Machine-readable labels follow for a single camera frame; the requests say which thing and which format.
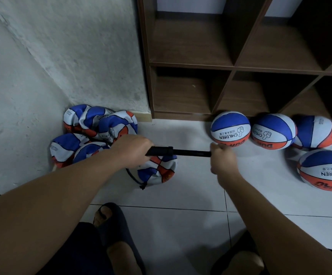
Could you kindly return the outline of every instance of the foot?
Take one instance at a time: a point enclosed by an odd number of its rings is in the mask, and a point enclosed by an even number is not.
[[[264,270],[262,258],[250,251],[240,251],[222,275],[259,275]]]
[[[101,214],[96,211],[93,225],[98,228],[102,223],[106,222],[113,215],[107,206],[101,207]],[[142,275],[132,248],[123,241],[115,242],[106,249],[111,265],[116,275]]]

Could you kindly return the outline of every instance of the wall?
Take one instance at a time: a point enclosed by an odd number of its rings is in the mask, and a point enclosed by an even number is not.
[[[73,104],[149,112],[134,0],[0,0],[0,19]]]
[[[291,17],[302,0],[273,0],[265,16]],[[226,0],[157,0],[159,11],[216,13],[223,12]]]
[[[68,98],[0,21],[0,194],[52,168]]]

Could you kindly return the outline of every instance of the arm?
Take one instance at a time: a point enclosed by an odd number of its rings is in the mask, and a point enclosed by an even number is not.
[[[64,244],[114,172],[149,160],[150,140],[124,135],[111,149],[0,196],[0,274],[35,274]]]
[[[211,144],[211,171],[227,191],[271,274],[332,274],[332,252],[278,211],[241,176],[230,147]]]

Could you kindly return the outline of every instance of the black slide sandal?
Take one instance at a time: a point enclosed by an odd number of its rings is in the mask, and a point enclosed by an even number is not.
[[[102,212],[101,208],[107,206],[113,213],[110,218],[107,218]],[[99,210],[101,217],[106,219],[106,222],[102,223],[97,230],[99,231],[102,245],[107,249],[116,242],[123,241],[127,243],[134,253],[137,264],[142,271],[142,275],[146,275],[145,266],[143,260],[133,242],[132,236],[128,229],[128,225],[125,216],[121,208],[115,203],[105,203]]]
[[[259,255],[255,242],[248,231],[240,237],[237,243],[233,245],[226,254],[216,261],[211,269],[210,275],[221,275],[222,272],[228,268],[232,258],[240,251],[249,251]]]

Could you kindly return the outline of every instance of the floor tile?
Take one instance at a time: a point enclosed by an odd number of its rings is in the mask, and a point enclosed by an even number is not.
[[[92,222],[98,205],[82,218]],[[226,212],[123,206],[129,230],[149,275],[209,274],[229,248]]]
[[[139,134],[159,146],[207,151],[212,142],[205,122],[153,120],[152,123],[141,122],[138,127]],[[210,172],[210,159],[202,157],[179,156],[175,175],[166,183],[145,190],[139,189],[126,171],[121,170],[99,191],[92,204],[106,202],[123,206],[226,211],[224,191]]]
[[[326,248],[332,249],[332,217],[287,215],[287,218],[319,241]],[[240,214],[237,212],[228,212],[228,223],[231,243],[234,245],[244,233],[246,227],[240,217]]]
[[[234,150],[243,177],[282,213],[332,217],[332,192],[305,184],[296,171],[305,152],[293,147],[269,151],[252,140]],[[228,211],[237,211],[227,194],[226,204]]]

